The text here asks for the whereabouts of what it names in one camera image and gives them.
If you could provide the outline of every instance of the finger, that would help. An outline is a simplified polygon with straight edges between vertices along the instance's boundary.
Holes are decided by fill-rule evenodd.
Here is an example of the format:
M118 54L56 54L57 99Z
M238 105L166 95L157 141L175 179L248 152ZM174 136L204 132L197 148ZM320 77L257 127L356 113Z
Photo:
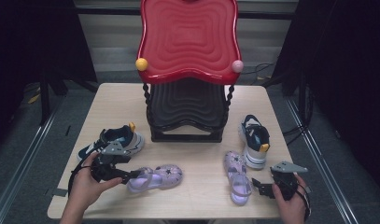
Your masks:
M297 175L297 174L295 174L295 178L297 178L297 180L298 180L298 184L301 185L301 186L303 186L302 188L299 186L299 187L298 187L298 191L299 191L301 194L304 194L304 193L305 193L304 189L306 188L306 183L305 183L305 181L303 180L302 177L300 177L300 176Z
M93 160L99 155L98 152L92 153L83 163L83 166L91 166Z
M274 197L276 198L279 207L283 206L285 199L283 198L282 191L280 191L280 188L276 185L276 183L272 184L272 191L274 192Z
M112 189L112 188L116 187L120 183L122 183L122 178L117 177L114 179L110 179L104 183L101 183L100 186L101 186L102 191L105 191L105 190Z

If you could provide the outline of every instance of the sandal strap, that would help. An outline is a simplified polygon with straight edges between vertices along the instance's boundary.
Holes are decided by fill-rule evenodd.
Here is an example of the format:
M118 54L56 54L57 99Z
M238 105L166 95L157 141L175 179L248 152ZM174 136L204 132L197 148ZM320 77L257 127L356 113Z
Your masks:
M246 189L247 189L247 193L242 193L242 192L238 192L236 189L235 189L235 187L233 186L233 183L234 183L234 179L235 178L244 178L244 180L246 181ZM231 192L234 194L234 195L237 195L237 196L240 196L240 197L247 197L247 196L249 196L250 194L251 194L251 192L252 192L252 188L251 188L251 185L250 185L250 182L248 181L248 178L245 176L245 175L243 175L243 174L236 174L236 175L233 175L232 177L231 177L231 180L230 180L230 182L231 182Z
M154 174L154 171L149 167L141 167L138 170L141 171L138 177L144 177L144 175L147 176L147 181L144 182L139 188L136 188L137 190L143 190L148 188L149 183L152 181L152 175Z

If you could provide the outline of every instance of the pink ball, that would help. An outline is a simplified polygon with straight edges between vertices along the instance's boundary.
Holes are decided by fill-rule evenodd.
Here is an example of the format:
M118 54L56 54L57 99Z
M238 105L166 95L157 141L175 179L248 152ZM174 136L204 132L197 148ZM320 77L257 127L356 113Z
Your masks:
M243 62L240 60L236 60L232 63L232 70L235 73L240 73L243 70Z

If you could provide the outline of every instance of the orange ball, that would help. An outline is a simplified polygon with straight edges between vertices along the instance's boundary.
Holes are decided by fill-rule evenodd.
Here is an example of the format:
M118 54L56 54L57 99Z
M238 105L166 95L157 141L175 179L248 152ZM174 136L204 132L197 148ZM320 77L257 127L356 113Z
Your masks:
M136 64L137 70L139 70L140 72L146 71L148 67L148 62L144 58L137 59L135 64Z

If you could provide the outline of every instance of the red wavy seat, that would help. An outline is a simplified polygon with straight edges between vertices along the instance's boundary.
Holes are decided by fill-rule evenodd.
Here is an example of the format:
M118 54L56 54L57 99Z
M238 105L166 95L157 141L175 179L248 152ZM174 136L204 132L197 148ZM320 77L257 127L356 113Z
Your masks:
M232 85L243 68L236 40L236 0L142 0L137 59L143 82L194 77Z

